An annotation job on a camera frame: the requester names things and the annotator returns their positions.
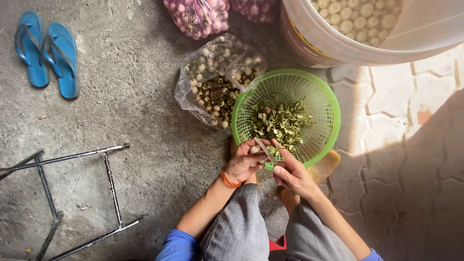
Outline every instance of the green plastic basket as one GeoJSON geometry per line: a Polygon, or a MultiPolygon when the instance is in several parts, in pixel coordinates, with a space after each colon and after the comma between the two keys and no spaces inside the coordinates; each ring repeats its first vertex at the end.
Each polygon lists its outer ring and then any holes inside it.
{"type": "MultiPolygon", "coordinates": [[[[232,134],[236,144],[255,137],[252,125],[245,121],[255,117],[252,109],[263,98],[276,102],[287,99],[299,101],[304,98],[308,113],[314,115],[313,126],[303,137],[294,156],[307,168],[322,159],[334,146],[340,130],[340,107],[329,86],[314,74],[282,69],[266,73],[255,89],[240,94],[232,113],[232,134]],[[277,101],[272,95],[278,94],[277,101]]],[[[267,163],[267,170],[273,165],[267,163]]]]}

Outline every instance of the blue flip-flop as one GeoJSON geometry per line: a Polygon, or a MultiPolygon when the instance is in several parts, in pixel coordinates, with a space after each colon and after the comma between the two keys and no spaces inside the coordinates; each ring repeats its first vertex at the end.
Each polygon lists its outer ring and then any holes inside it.
{"type": "Polygon", "coordinates": [[[50,83],[42,55],[42,29],[40,16],[28,10],[21,15],[14,35],[14,49],[26,63],[29,82],[35,87],[47,87],[50,83]]]}
{"type": "Polygon", "coordinates": [[[42,43],[45,58],[58,75],[59,90],[63,97],[74,99],[79,96],[77,85],[77,48],[71,31],[59,22],[51,22],[42,43]],[[54,60],[46,50],[50,45],[54,60]]]}

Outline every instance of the plastic bag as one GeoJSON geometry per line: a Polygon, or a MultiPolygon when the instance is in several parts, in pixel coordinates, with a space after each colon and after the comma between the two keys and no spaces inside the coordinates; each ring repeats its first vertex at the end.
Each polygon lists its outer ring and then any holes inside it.
{"type": "Polygon", "coordinates": [[[175,25],[198,40],[229,29],[230,0],[164,0],[175,25]]]}
{"type": "Polygon", "coordinates": [[[266,68],[261,54],[226,33],[182,61],[174,98],[204,124],[227,128],[239,93],[254,88],[266,68]]]}
{"type": "Polygon", "coordinates": [[[256,23],[273,23],[280,12],[280,0],[232,0],[232,8],[256,23]]]}

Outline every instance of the knife blade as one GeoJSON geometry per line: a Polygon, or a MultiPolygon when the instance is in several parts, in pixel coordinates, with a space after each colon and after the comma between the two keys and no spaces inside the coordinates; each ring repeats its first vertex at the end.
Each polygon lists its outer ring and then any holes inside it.
{"type": "Polygon", "coordinates": [[[274,166],[277,166],[277,160],[274,158],[274,156],[269,152],[269,150],[266,148],[266,146],[264,146],[263,142],[258,138],[258,137],[255,137],[255,141],[259,144],[259,146],[261,147],[261,149],[266,153],[266,155],[268,156],[269,159],[271,159],[271,162],[272,164],[274,164],[274,166]]]}

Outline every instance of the bracelet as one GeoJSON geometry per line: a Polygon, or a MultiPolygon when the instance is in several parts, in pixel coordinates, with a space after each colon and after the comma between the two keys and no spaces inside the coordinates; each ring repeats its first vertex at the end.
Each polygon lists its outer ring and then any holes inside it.
{"type": "Polygon", "coordinates": [[[224,180],[224,182],[225,182],[227,185],[229,185],[229,186],[231,186],[231,187],[233,187],[233,188],[238,188],[238,187],[240,187],[240,186],[242,185],[241,182],[240,182],[239,184],[232,183],[232,181],[230,181],[229,178],[226,177],[226,175],[224,174],[224,171],[223,171],[223,170],[221,170],[221,177],[222,177],[222,179],[224,180]]]}

